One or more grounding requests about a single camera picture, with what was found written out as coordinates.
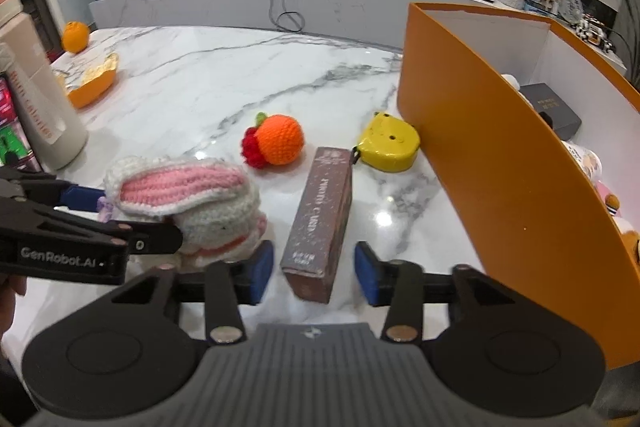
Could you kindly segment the person's left hand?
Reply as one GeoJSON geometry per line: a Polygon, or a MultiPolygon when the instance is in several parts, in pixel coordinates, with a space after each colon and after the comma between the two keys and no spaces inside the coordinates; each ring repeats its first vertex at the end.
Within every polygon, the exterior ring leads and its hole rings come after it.
{"type": "Polygon", "coordinates": [[[26,277],[19,275],[1,275],[0,284],[0,338],[11,328],[14,317],[16,299],[24,297],[27,291],[26,277]]]}

